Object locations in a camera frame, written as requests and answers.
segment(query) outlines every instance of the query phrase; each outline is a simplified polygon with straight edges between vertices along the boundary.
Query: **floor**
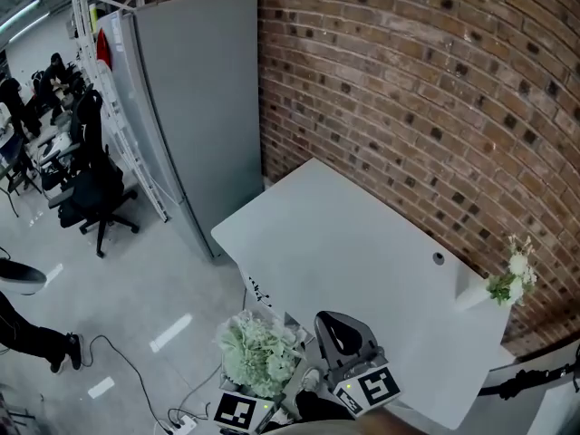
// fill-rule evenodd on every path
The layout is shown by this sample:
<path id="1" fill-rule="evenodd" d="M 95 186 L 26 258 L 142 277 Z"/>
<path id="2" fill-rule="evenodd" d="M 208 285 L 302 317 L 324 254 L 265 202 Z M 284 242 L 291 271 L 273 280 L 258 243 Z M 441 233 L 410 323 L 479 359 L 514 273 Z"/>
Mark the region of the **floor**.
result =
<path id="1" fill-rule="evenodd" d="M 83 236 L 76 227 L 62 229 L 56 211 L 35 190 L 14 197 L 14 206 L 19 218 L 0 195 L 0 247 L 53 277 L 34 296 L 10 295 L 14 307 L 33 324 L 82 334 L 87 345 L 105 334 L 140 370 L 154 411 L 165 418 L 169 407 L 179 406 L 219 366 L 212 342 L 216 327 L 241 310 L 244 296 L 235 265 L 214 265 L 191 253 L 143 195 L 120 212 L 140 225 L 140 233 L 108 227 L 104 259 L 95 255 L 96 230 Z M 154 353 L 150 342 L 186 314 L 188 326 Z M 137 375 L 104 341 L 92 349 L 93 367 L 75 372 L 69 364 L 60 375 L 44 360 L 9 352 L 0 356 L 0 382 L 17 389 L 50 433 L 152 433 L 154 420 Z M 93 399 L 88 391 L 108 377 L 114 386 Z M 203 412 L 218 394 L 218 379 L 217 374 L 184 407 Z M 201 422 L 195 432 L 218 429 Z"/>

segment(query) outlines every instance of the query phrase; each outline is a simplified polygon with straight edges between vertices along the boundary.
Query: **chair armrest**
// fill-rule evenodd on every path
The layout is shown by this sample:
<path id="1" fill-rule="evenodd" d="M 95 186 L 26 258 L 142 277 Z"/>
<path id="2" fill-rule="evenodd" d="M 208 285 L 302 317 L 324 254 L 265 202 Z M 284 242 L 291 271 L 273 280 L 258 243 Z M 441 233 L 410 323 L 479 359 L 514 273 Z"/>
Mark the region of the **chair armrest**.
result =
<path id="1" fill-rule="evenodd" d="M 48 208 L 53 209 L 56 207 L 60 207 L 62 203 L 64 203 L 67 199 L 71 198 L 73 195 L 74 195 L 74 187 L 71 187 L 68 190 L 65 190 L 57 197 L 51 198 L 48 201 Z"/>
<path id="2" fill-rule="evenodd" d="M 58 157 L 64 158 L 65 156 L 69 156 L 71 153 L 77 151 L 80 147 L 81 147 L 80 143 L 75 143 L 74 145 L 71 145 L 68 149 L 64 149 L 63 151 L 61 151 Z"/>
<path id="3" fill-rule="evenodd" d="M 56 137 L 56 132 L 55 132 L 54 134 L 51 134 L 51 135 L 49 135 L 49 136 L 48 136 L 48 137 L 46 137 L 45 139 L 43 139 L 43 140 L 39 141 L 39 142 L 36 144 L 36 147 L 37 147 L 37 148 L 41 148 L 41 147 L 43 147 L 43 146 L 44 146 L 44 145 L 46 145 L 46 144 L 47 144 L 49 141 L 51 141 L 52 139 L 54 139 L 54 137 Z"/>
<path id="4" fill-rule="evenodd" d="M 40 166 L 44 166 L 46 163 L 55 160 L 58 158 L 60 151 L 59 150 L 55 150 L 53 151 L 50 155 L 48 155 L 47 157 L 42 158 L 40 161 L 38 161 L 38 164 Z"/>

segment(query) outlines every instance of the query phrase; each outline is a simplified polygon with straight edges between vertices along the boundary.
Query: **power strip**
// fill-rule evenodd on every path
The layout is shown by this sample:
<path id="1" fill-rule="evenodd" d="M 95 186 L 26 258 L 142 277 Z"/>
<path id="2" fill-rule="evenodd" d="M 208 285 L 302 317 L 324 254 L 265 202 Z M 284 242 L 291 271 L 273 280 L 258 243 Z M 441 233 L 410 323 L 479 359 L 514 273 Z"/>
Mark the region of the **power strip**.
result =
<path id="1" fill-rule="evenodd" d="M 173 429 L 173 435 L 188 435 L 191 433 L 198 424 L 191 419 L 188 415 L 184 415 L 181 418 L 181 427 L 178 429 Z"/>

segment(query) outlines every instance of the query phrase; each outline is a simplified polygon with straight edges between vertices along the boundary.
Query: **pale green flower bouquet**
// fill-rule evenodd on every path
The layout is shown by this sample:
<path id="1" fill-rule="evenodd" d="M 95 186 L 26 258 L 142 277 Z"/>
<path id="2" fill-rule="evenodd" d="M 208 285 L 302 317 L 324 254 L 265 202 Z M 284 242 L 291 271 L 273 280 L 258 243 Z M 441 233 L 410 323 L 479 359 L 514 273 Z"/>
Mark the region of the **pale green flower bouquet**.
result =
<path id="1" fill-rule="evenodd" d="M 298 348 L 305 337 L 298 327 L 254 317 L 251 311 L 242 311 L 217 329 L 227 377 L 263 398 L 282 392 L 303 357 Z"/>
<path id="2" fill-rule="evenodd" d="M 510 236 L 508 240 L 511 254 L 508 270 L 504 275 L 492 275 L 488 279 L 488 292 L 499 305 L 522 305 L 524 293 L 531 292 L 537 281 L 536 273 L 527 259 L 534 248 L 530 237 L 523 246 L 517 244 L 516 236 Z"/>

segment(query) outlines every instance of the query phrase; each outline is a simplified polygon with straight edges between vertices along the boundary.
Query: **red object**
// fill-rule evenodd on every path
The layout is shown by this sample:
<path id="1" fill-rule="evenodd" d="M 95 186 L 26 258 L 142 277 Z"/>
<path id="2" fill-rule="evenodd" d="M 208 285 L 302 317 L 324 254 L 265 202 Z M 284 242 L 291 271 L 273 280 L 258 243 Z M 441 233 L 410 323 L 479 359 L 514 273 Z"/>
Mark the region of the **red object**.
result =
<path id="1" fill-rule="evenodd" d="M 97 60 L 103 60 L 111 68 L 111 52 L 105 37 L 105 32 L 101 29 L 97 37 Z"/>

